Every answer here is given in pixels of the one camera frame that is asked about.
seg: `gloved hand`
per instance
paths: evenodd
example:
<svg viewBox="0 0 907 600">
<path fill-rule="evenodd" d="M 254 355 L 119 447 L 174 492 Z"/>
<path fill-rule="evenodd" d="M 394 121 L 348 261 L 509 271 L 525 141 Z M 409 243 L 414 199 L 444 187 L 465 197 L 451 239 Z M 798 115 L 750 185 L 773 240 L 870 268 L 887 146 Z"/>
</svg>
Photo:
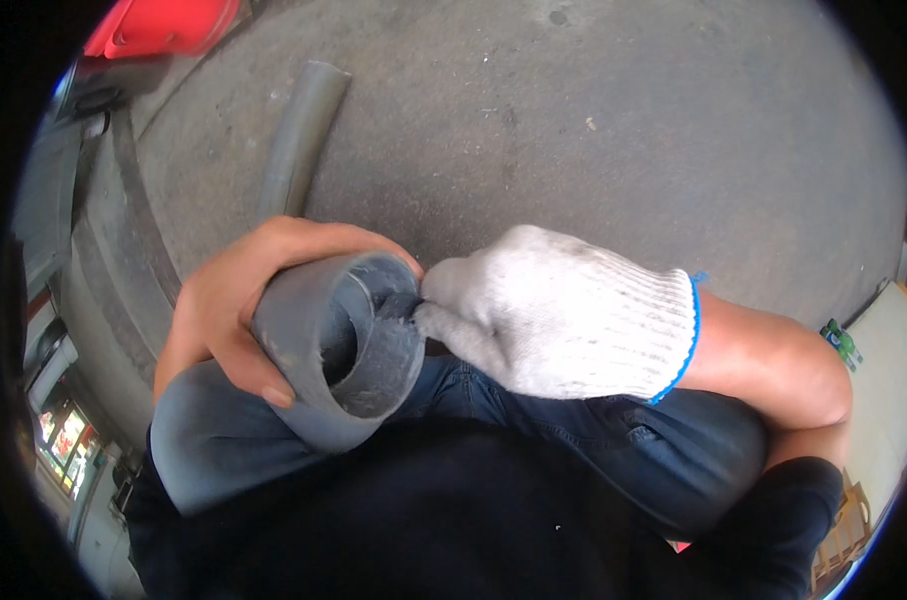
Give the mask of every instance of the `gloved hand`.
<svg viewBox="0 0 907 600">
<path fill-rule="evenodd" d="M 682 270 L 645 270 L 529 224 L 440 262 L 421 293 L 423 335 L 507 390 L 540 398 L 656 402 L 682 376 L 699 330 L 696 288 Z"/>
</svg>

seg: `curved gray pipe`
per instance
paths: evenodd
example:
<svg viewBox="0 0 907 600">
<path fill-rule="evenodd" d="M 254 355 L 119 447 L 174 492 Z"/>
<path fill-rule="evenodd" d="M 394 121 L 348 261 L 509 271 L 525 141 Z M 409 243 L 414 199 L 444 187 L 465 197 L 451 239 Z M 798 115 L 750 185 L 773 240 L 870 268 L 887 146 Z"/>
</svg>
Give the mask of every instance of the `curved gray pipe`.
<svg viewBox="0 0 907 600">
<path fill-rule="evenodd" d="M 267 285 L 251 329 L 297 399 L 274 412 L 323 452 L 363 443 L 413 389 L 424 340 L 411 322 L 419 283 L 384 251 L 284 270 Z"/>
<path fill-rule="evenodd" d="M 259 223 L 280 214 L 303 216 L 313 170 L 351 77 L 325 62 L 309 60 L 303 65 L 270 150 L 260 190 Z"/>
</svg>

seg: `window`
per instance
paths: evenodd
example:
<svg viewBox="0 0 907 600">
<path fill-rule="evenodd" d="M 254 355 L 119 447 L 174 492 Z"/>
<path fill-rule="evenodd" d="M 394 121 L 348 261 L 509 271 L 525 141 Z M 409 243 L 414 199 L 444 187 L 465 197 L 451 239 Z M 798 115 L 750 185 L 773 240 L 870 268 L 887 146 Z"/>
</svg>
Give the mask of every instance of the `window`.
<svg viewBox="0 0 907 600">
<path fill-rule="evenodd" d="M 60 482 L 63 492 L 76 499 L 87 475 L 87 463 L 99 446 L 96 430 L 71 400 L 62 408 L 41 414 L 37 451 Z"/>
</svg>

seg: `blue jeans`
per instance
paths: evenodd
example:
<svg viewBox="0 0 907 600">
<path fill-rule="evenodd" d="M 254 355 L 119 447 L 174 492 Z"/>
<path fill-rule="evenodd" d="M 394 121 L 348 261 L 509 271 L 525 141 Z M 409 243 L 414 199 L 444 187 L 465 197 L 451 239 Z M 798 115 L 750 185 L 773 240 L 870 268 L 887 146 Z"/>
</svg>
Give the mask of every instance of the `blue jeans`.
<svg viewBox="0 0 907 600">
<path fill-rule="evenodd" d="M 735 398 L 672 390 L 650 406 L 627 396 L 547 400 L 504 390 L 452 356 L 428 357 L 388 423 L 468 418 L 566 448 L 652 518 L 665 536 L 709 531 L 759 477 L 766 431 Z M 190 514 L 323 461 L 261 398 L 209 361 L 181 373 L 151 428 L 157 471 Z"/>
</svg>

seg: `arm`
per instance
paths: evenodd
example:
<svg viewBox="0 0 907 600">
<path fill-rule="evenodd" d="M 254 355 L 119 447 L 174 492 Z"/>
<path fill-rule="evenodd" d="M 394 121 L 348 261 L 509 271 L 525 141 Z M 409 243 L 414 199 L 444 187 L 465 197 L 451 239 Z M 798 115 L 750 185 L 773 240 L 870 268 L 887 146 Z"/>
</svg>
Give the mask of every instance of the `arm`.
<svg viewBox="0 0 907 600">
<path fill-rule="evenodd" d="M 237 388 L 289 407 L 294 392 L 249 330 L 257 304 L 277 272 L 321 258 L 385 250 L 423 269 L 394 242 L 341 222 L 274 217 L 211 258 L 177 297 L 173 324 L 154 376 L 154 402 L 186 369 L 215 358 Z"/>
<path fill-rule="evenodd" d="M 833 348 L 792 318 L 700 292 L 700 339 L 678 387 L 739 398 L 766 417 L 767 468 L 817 456 L 846 460 L 853 391 Z"/>
</svg>

